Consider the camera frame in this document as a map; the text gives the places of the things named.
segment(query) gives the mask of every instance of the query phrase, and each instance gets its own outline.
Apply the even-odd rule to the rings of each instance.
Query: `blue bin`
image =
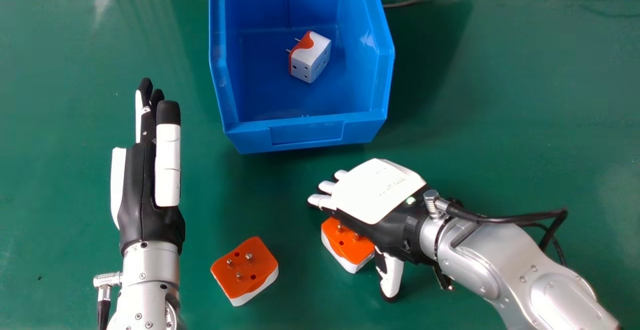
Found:
[[[241,154],[366,143],[387,118],[394,47],[380,0],[209,0],[210,66],[224,133]],[[307,84],[286,49],[331,40]]]

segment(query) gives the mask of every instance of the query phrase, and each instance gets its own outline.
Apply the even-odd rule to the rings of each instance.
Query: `orange and white plug adapter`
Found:
[[[324,247],[350,273],[358,272],[373,258],[373,243],[334,218],[329,218],[322,224],[320,236]]]
[[[278,261],[258,236],[249,238],[211,266],[231,305],[244,305],[278,277]]]
[[[329,63],[331,40],[307,31],[292,50],[288,51],[288,72],[293,77],[312,83]]]

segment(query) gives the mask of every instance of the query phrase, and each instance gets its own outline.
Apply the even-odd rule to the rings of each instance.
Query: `green tabletop surface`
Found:
[[[326,216],[306,198],[371,157],[480,213],[568,207],[557,237],[569,267],[640,328],[640,0],[390,9],[395,70],[375,140],[253,156],[222,133],[208,13],[208,0],[0,0],[0,328],[96,326],[91,280],[122,267],[110,153],[134,141],[142,77],[183,113],[189,328],[503,328],[489,303],[442,291],[427,266],[407,265],[389,304],[372,263],[351,275],[325,250]],[[279,277],[232,307],[210,266],[251,236]]]

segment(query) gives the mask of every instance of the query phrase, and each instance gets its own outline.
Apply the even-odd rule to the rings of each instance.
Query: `silver robotic arm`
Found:
[[[387,160],[372,159],[335,179],[308,202],[375,244],[385,300],[396,299],[409,261],[433,266],[443,289],[453,289],[454,280],[482,296],[507,328],[619,327],[590,285],[549,259],[516,221],[470,213]]]
[[[151,80],[135,91],[135,145],[114,148],[111,215],[120,230],[122,271],[97,275],[98,330],[184,328],[179,259],[185,240],[180,202],[181,116]],[[120,286],[109,321],[112,287]]]

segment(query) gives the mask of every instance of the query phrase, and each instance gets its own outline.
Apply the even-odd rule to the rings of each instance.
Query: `silver metal forearm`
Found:
[[[178,248],[164,241],[136,243],[126,248],[121,291],[108,329],[184,328],[179,318]]]
[[[427,219],[420,247],[442,272],[489,301],[507,328],[618,326],[577,273],[549,259],[519,226]]]

